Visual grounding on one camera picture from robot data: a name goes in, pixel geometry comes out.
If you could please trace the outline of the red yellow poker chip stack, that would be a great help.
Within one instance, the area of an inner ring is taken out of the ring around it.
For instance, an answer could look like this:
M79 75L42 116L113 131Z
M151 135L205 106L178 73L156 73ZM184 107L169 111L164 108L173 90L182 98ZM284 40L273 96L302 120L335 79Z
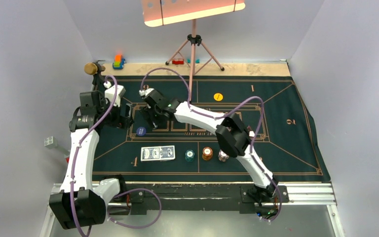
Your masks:
M202 159L210 160L213 157L213 150L210 147L203 148Z

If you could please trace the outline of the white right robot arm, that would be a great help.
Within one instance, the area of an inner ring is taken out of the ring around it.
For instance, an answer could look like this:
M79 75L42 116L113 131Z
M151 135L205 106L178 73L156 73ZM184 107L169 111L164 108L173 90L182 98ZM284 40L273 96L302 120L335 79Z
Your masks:
M196 107L187 101L168 99L153 88L141 89L139 95L146 103L141 113L152 128L167 121L175 121L213 133L220 149L229 157L237 159L248 171L259 198L269 201L276 196L277 182L256 153L255 138L249 136L247 126L236 115L239 107L224 114Z

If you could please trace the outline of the green poker chip stack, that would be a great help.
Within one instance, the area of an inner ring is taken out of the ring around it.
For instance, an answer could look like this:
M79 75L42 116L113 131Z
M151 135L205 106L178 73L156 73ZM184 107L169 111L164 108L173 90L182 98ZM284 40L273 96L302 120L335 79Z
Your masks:
M185 152L185 160L187 162L192 162L194 160L195 152L193 150L187 150Z

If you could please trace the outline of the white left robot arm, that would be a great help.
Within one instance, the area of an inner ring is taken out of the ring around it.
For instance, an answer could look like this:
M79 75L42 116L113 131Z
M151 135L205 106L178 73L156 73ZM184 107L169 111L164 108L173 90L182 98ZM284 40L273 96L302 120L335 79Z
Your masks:
M111 175L92 186L92 170L101 129L105 126L127 130L133 123L131 106L121 115L121 98L125 89L89 91L79 95L80 106L69 123L71 153L68 169L56 194L49 197L49 206L65 230L102 224L108 203L127 197L122 175Z

